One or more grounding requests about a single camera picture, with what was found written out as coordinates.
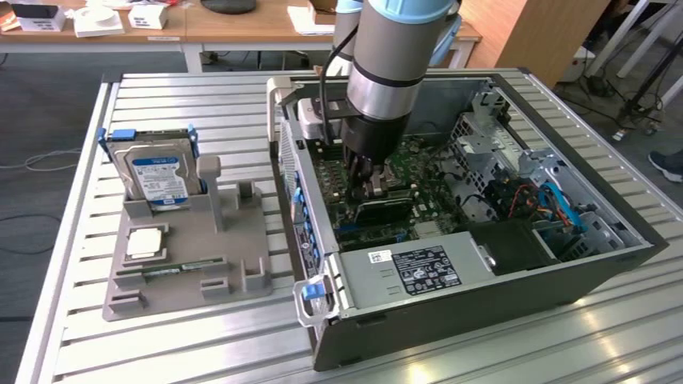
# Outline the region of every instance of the sticker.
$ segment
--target sticker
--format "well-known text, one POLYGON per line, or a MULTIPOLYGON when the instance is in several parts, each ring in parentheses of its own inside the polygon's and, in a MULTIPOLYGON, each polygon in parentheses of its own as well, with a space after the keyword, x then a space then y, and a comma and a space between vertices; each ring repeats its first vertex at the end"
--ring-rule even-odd
POLYGON ((376 252, 368 252, 368 257, 371 258, 371 263, 376 262, 388 262, 392 260, 392 252, 390 250, 379 250, 376 252))
POLYGON ((147 36, 149 42, 179 42, 180 38, 173 36, 147 36))
POLYGON ((137 158, 132 161, 145 199, 160 206, 179 204, 188 199, 184 180, 176 175, 179 158, 137 158))
POLYGON ((462 284, 443 246, 392 255, 406 292, 412 296, 462 284))

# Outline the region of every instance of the shoe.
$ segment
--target shoe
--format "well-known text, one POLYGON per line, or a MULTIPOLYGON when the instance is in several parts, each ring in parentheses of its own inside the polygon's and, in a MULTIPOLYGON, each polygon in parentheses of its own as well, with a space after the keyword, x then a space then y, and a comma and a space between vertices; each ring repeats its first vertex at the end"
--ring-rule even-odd
POLYGON ((683 164, 676 158, 680 157, 682 152, 671 156, 664 156, 660 152, 652 151, 648 155, 652 166, 662 171, 670 182, 683 182, 683 164))

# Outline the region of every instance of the power supply label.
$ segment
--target power supply label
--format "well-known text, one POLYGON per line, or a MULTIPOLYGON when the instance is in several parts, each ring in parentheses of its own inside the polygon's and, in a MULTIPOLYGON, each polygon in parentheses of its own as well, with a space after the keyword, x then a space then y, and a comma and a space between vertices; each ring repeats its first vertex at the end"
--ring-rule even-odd
POLYGON ((412 296, 462 284, 443 246, 394 254, 406 292, 412 296))

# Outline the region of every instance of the motherboard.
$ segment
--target motherboard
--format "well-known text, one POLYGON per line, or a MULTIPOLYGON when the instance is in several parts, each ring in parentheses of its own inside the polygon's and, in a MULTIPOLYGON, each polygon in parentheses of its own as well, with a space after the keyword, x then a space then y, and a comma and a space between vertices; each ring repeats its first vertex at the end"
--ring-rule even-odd
POLYGON ((447 180, 462 177, 439 165, 443 146, 407 136, 384 166, 387 197, 367 202, 350 197, 342 145, 308 148, 342 251, 452 234, 467 223, 447 180))

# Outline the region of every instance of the metal slotted table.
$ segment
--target metal slotted table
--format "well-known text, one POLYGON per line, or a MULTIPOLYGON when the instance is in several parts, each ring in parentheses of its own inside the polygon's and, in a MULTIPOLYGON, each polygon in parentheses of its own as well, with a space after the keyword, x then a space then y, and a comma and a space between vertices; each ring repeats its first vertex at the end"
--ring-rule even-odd
MULTIPOLYGON (((683 211, 536 78, 518 70, 496 71, 667 238, 671 246, 662 254, 570 306, 315 372, 291 299, 266 137, 266 81, 311 73, 128 74, 100 87, 17 383, 682 379, 683 211), (275 292, 246 302, 105 322, 101 305, 123 185, 96 146, 95 131, 99 126, 188 124, 200 132, 200 152, 222 158, 222 187, 254 179, 264 193, 275 292)), ((511 113, 518 134, 532 148, 543 148, 523 117, 511 113)))

